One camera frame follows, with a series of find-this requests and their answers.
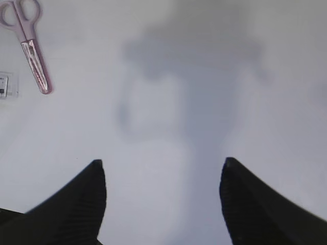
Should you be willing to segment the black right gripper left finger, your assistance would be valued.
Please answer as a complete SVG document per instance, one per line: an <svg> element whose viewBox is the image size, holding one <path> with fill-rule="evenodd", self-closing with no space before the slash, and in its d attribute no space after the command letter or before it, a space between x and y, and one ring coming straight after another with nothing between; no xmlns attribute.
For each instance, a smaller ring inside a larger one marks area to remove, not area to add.
<svg viewBox="0 0 327 245"><path fill-rule="evenodd" d="M1 244L100 244L105 209L106 179L97 159L30 211L1 209Z"/></svg>

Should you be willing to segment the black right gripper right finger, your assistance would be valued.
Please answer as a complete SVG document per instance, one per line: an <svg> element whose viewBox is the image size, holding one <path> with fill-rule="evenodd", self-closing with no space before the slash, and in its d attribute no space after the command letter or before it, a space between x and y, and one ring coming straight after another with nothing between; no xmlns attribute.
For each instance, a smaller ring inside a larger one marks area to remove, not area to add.
<svg viewBox="0 0 327 245"><path fill-rule="evenodd" d="M220 179L222 214L233 244L326 244L326 221L285 198L236 158Z"/></svg>

